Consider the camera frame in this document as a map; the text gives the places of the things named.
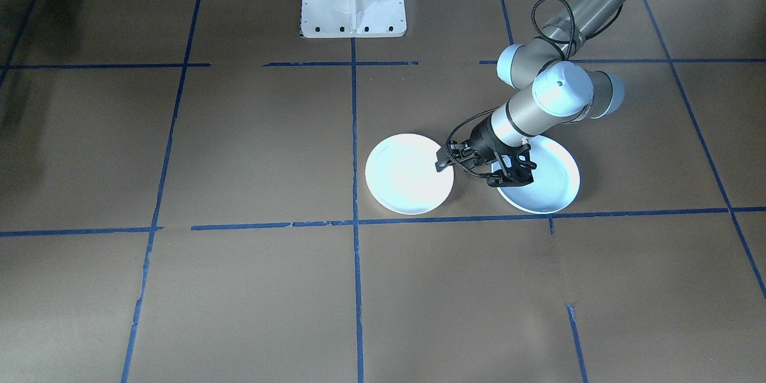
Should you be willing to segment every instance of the white plate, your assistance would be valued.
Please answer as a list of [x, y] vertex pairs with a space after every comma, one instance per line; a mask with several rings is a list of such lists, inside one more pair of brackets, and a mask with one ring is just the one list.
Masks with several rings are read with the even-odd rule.
[[373, 148], [364, 166], [372, 196], [399, 214], [417, 215], [437, 208], [452, 190], [452, 166], [436, 171], [440, 145], [421, 135], [403, 133]]
[[[580, 170], [574, 157], [557, 141], [545, 136], [529, 139], [529, 157], [537, 163], [531, 173], [534, 182], [522, 187], [502, 187], [500, 195], [516, 208], [532, 214], [561, 211], [577, 197], [580, 190]], [[492, 170], [500, 164], [492, 164]]]

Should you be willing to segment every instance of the light blue joint cover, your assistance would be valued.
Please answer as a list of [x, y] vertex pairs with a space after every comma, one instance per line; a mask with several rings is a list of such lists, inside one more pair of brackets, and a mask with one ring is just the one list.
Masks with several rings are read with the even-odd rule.
[[612, 100], [609, 102], [609, 107], [601, 115], [591, 118], [601, 118], [602, 116], [609, 115], [618, 110], [622, 106], [622, 102], [625, 101], [625, 84], [620, 77], [612, 72], [604, 72], [612, 83]]
[[518, 88], [513, 85], [513, 81], [511, 80], [511, 66], [513, 64], [513, 58], [516, 55], [516, 51], [518, 51], [521, 47], [523, 47], [523, 45], [514, 43], [514, 45], [510, 45], [510, 47], [505, 48], [505, 50], [500, 53], [500, 58], [497, 59], [497, 76], [501, 78], [504, 83], [512, 86], [515, 89]]

